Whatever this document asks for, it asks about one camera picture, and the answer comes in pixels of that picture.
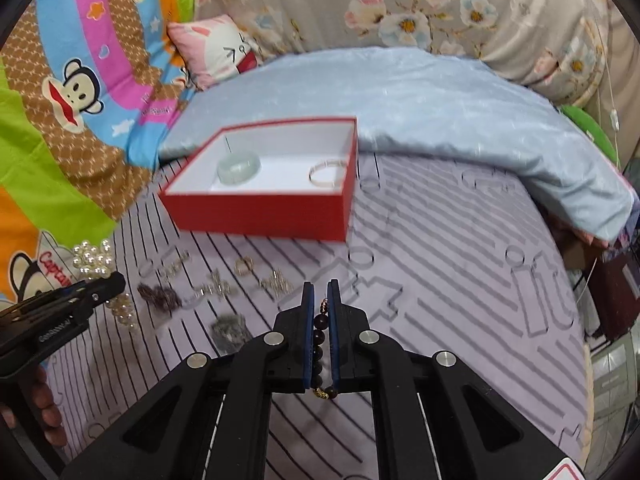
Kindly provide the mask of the left hand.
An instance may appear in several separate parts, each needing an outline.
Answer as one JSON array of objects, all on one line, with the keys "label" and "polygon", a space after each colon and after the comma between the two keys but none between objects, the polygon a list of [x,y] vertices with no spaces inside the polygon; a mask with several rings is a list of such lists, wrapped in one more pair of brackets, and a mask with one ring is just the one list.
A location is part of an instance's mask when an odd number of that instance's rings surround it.
[{"label": "left hand", "polygon": [[47,371],[41,364],[25,370],[20,381],[20,393],[27,401],[28,407],[38,412],[36,419],[50,445],[64,448],[67,444],[67,434],[63,427],[62,414],[48,385]]}]

